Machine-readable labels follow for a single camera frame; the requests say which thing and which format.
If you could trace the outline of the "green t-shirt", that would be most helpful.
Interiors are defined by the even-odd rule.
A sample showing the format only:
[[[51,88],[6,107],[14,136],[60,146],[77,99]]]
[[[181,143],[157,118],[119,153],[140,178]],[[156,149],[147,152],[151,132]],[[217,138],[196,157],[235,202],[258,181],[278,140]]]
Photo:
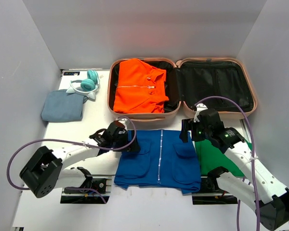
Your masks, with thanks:
[[[195,142],[196,154],[200,164],[200,171],[202,176],[217,168],[224,167],[229,170],[235,177],[242,178],[244,174],[242,171],[227,158],[218,148],[212,146],[210,141],[204,140]]]

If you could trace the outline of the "pink suitcase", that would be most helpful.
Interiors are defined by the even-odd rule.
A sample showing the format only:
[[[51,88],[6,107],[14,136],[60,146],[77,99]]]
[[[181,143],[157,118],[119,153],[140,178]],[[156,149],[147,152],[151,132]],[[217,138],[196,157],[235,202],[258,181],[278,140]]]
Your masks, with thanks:
[[[167,58],[133,58],[167,72],[164,113],[121,114],[113,110],[118,85],[119,64],[132,58],[115,61],[110,69],[107,103],[109,111],[116,116],[148,122],[166,120],[176,116],[180,107],[188,117],[196,113],[196,103],[202,101],[214,108],[222,119],[241,119],[243,113],[250,115],[257,107],[257,99],[244,65],[237,59],[227,57],[186,58],[174,62]]]

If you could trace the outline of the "blue zip jacket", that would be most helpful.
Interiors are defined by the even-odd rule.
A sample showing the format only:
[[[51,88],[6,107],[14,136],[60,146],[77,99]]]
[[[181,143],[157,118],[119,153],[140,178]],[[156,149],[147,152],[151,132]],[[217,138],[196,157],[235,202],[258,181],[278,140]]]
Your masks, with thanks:
[[[122,152],[114,183],[130,186],[162,187],[197,193],[201,186],[198,156],[191,136],[187,142],[177,130],[138,130],[139,152]]]

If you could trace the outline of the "orange jacket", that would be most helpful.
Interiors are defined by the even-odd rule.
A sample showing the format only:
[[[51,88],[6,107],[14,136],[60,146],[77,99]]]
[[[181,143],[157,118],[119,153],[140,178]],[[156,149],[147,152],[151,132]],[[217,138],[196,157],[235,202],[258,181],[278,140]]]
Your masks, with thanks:
[[[139,59],[119,64],[113,110],[121,114],[164,113],[167,72]]]

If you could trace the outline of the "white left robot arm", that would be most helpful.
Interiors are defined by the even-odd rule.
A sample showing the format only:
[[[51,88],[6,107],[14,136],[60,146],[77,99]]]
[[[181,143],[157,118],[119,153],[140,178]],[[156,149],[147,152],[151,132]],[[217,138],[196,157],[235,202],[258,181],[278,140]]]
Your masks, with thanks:
[[[56,188],[100,194],[98,187],[93,186],[90,170],[74,164],[92,161],[109,151],[138,153],[140,149],[136,130],[128,131],[127,120],[121,118],[90,135],[88,141],[57,150],[38,148],[19,176],[37,198]]]

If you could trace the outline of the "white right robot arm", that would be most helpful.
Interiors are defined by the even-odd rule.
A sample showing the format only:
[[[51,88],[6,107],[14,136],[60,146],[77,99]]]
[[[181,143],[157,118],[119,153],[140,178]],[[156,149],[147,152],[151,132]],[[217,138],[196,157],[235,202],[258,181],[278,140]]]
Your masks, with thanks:
[[[208,140],[251,182],[248,185],[230,170],[217,167],[207,174],[208,187],[212,191],[231,193],[253,210],[257,221],[270,231],[289,221],[289,188],[262,164],[235,128],[224,126],[216,110],[201,105],[194,118],[183,119],[180,139],[183,142]]]

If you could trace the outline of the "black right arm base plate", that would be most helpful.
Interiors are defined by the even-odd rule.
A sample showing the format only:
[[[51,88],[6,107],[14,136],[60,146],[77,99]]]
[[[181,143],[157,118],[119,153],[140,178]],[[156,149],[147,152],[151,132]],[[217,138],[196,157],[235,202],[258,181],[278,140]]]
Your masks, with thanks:
[[[237,205],[237,198],[231,193],[215,189],[207,177],[201,177],[201,187],[197,193],[192,193],[193,205]]]

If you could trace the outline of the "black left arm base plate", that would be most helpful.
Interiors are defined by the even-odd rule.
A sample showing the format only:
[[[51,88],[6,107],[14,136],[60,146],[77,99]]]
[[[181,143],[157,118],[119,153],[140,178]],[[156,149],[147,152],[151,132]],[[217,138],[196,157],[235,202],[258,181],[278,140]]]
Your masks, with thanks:
[[[80,186],[80,189],[64,188],[61,204],[104,205],[108,202],[112,189],[112,176],[94,175],[91,181]]]

